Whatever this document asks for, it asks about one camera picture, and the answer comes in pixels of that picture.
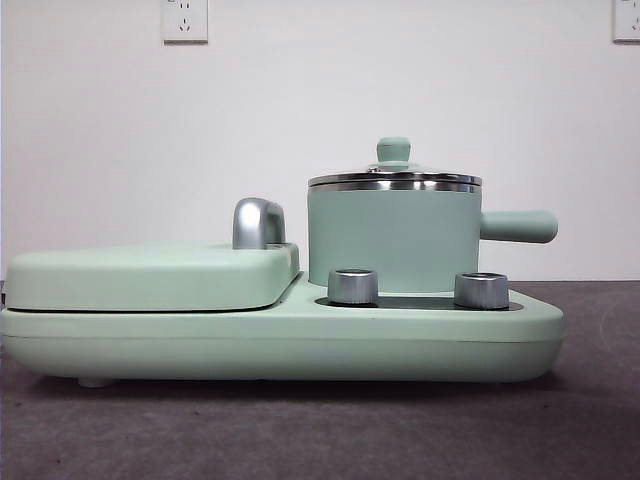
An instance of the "lid knob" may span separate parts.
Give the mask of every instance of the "lid knob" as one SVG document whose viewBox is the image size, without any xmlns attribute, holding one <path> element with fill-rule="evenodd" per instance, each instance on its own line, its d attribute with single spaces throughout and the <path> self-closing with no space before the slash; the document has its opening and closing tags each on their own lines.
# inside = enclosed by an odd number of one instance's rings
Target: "lid knob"
<svg viewBox="0 0 640 480">
<path fill-rule="evenodd" d="M 376 148 L 378 162 L 408 162 L 411 142 L 406 137 L 384 137 Z"/>
</svg>

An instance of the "silver knob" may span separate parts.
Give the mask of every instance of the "silver knob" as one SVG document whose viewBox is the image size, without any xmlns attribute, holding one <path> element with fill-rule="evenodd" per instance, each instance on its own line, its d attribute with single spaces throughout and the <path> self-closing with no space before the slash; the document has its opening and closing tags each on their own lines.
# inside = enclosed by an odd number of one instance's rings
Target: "silver knob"
<svg viewBox="0 0 640 480">
<path fill-rule="evenodd" d="M 331 270 L 327 297 L 330 302 L 362 305 L 378 301 L 378 274 L 373 270 Z"/>
<path fill-rule="evenodd" d="M 480 310 L 509 306 L 509 280 L 499 273 L 460 273 L 456 275 L 456 305 Z"/>
</svg>

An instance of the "appliance foot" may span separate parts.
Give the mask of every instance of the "appliance foot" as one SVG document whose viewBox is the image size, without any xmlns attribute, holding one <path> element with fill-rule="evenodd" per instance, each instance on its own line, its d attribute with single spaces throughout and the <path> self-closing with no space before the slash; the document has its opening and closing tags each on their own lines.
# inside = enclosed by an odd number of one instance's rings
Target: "appliance foot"
<svg viewBox="0 0 640 480">
<path fill-rule="evenodd" d="M 78 377 L 78 385 L 85 388 L 108 387 L 116 381 L 114 378 Z"/>
</svg>

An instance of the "knob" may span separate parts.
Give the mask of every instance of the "knob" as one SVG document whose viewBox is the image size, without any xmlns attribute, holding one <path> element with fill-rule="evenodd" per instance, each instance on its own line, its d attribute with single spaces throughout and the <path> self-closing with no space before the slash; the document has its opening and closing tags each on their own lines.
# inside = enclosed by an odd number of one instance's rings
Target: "knob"
<svg viewBox="0 0 640 480">
<path fill-rule="evenodd" d="M 381 138 L 376 147 L 378 162 L 408 162 L 411 143 L 405 137 Z"/>
<path fill-rule="evenodd" d="M 460 273 L 456 275 L 454 302 L 479 310 L 509 306 L 509 280 L 499 273 Z"/>
<path fill-rule="evenodd" d="M 327 297 L 330 302 L 362 305 L 378 301 L 378 274 L 373 270 L 331 270 Z"/>
</svg>

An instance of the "floor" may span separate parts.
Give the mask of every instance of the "floor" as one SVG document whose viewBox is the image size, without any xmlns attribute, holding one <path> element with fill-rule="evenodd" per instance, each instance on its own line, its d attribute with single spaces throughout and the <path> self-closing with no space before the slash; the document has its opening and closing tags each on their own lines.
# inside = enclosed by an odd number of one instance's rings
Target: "floor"
<svg viewBox="0 0 640 480">
<path fill-rule="evenodd" d="M 569 325 L 553 371 L 518 384 L 88 390 L 3 358 L 3 478 L 638 478 L 640 282 L 513 286 Z"/>
</svg>

